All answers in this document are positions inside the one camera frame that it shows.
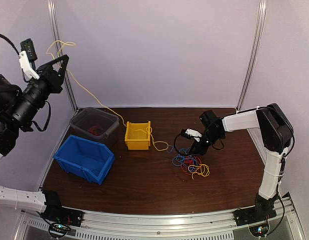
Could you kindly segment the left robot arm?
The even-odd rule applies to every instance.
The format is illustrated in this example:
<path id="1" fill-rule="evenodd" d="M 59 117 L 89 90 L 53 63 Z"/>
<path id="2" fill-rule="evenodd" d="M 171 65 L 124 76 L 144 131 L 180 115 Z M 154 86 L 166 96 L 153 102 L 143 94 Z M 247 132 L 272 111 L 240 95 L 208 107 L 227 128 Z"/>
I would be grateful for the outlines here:
<path id="1" fill-rule="evenodd" d="M 7 156 L 16 145 L 19 132 L 32 132 L 32 126 L 44 132 L 34 121 L 38 110 L 47 104 L 50 94 L 62 91 L 68 55 L 63 55 L 32 69 L 27 58 L 20 58 L 24 71 L 30 75 L 25 90 L 11 84 L 0 74 L 0 159 Z M 0 185 L 0 205 L 48 214 L 55 222 L 62 222 L 67 212 L 55 191 L 24 191 Z"/>

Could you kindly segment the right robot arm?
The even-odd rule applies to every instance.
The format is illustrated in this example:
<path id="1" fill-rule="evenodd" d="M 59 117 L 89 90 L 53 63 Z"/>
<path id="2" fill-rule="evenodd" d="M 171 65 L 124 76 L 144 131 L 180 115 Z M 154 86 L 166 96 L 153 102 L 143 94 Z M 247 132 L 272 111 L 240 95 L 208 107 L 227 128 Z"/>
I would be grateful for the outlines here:
<path id="1" fill-rule="evenodd" d="M 279 183 L 285 172 L 286 158 L 295 143 L 291 123 L 276 103 L 220 117 L 208 110 L 201 114 L 199 119 L 205 127 L 203 132 L 190 128 L 185 130 L 185 136 L 194 139 L 189 151 L 191 155 L 203 156 L 216 141 L 225 139 L 226 133 L 260 130 L 266 149 L 266 163 L 255 206 L 250 215 L 254 220 L 261 221 L 270 213 L 279 196 Z"/>

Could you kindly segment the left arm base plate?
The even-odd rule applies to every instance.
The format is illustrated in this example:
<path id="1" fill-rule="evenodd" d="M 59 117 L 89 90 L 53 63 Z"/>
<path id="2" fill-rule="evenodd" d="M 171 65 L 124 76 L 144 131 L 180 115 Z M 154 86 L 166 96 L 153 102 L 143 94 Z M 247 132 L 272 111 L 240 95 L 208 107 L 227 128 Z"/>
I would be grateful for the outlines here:
<path id="1" fill-rule="evenodd" d="M 67 207 L 47 206 L 45 211 L 40 213 L 40 216 L 51 222 L 80 227 L 84 212 Z"/>

